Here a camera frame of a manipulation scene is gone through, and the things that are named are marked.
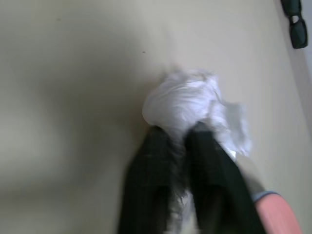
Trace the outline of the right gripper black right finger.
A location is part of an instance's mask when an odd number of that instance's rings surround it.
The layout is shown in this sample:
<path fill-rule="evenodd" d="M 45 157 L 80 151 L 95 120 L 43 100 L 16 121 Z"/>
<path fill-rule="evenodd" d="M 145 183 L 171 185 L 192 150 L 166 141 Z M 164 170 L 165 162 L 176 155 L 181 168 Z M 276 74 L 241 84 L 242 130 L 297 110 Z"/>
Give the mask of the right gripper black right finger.
<path fill-rule="evenodd" d="M 240 169 L 204 123 L 188 132 L 185 146 L 200 233 L 265 233 Z"/>

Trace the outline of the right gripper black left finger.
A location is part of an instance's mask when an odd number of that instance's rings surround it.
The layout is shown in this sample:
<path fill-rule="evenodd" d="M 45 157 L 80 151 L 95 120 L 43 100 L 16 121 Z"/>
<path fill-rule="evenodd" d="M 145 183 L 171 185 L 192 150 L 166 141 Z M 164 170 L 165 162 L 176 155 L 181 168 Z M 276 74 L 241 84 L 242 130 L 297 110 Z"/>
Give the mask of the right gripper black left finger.
<path fill-rule="evenodd" d="M 124 179 L 119 234 L 162 234 L 170 204 L 185 188 L 185 151 L 159 127 L 149 128 Z"/>

